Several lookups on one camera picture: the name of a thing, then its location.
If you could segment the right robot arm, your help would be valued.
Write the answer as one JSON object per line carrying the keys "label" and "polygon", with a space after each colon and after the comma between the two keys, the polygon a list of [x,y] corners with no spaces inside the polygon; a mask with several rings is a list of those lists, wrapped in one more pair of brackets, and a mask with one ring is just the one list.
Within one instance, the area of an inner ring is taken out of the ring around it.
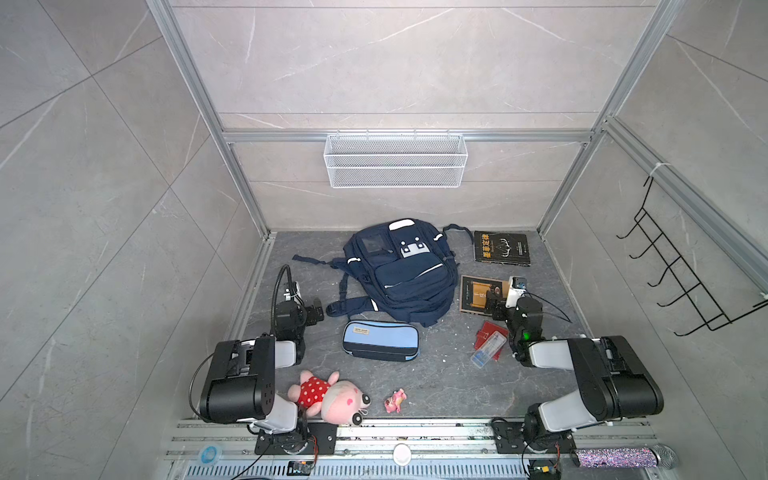
{"label": "right robot arm", "polygon": [[527,292],[514,302],[512,297],[488,290],[485,311],[506,324],[515,360],[528,368],[571,371],[577,384],[571,393],[528,408],[526,445],[544,450],[573,430],[662,412],[662,391],[625,337],[547,339],[539,299]]}

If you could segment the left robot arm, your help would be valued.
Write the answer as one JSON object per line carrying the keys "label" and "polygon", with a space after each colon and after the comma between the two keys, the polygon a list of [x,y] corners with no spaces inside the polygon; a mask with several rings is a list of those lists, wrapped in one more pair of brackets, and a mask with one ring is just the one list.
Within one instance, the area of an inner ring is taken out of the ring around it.
{"label": "left robot arm", "polygon": [[307,304],[290,266],[282,265],[271,296],[269,331],[216,345],[193,373],[206,371],[200,393],[194,394],[194,381],[188,387],[194,415],[208,423],[243,423],[270,440],[307,441],[305,409],[277,393],[276,371],[301,363],[305,330],[323,319],[322,304]]}

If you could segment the navy blue student backpack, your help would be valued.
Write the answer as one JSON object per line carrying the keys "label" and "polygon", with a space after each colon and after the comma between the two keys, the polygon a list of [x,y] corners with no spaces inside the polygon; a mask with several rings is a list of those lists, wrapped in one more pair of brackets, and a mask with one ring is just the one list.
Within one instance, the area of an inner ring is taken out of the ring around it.
{"label": "navy blue student backpack", "polygon": [[429,222],[403,218],[367,227],[350,237],[344,255],[327,261],[344,276],[331,317],[384,312],[398,322],[431,327],[451,308],[459,284],[458,263],[446,233]]}

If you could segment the brown black book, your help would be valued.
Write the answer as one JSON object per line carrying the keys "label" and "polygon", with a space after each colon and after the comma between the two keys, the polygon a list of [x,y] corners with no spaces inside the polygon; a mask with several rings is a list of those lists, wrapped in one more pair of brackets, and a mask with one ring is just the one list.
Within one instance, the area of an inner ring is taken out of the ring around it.
{"label": "brown black book", "polygon": [[491,312],[486,308],[487,293],[494,295],[506,302],[509,290],[508,280],[481,278],[472,275],[462,275],[460,283],[459,310],[462,313],[490,316]]}

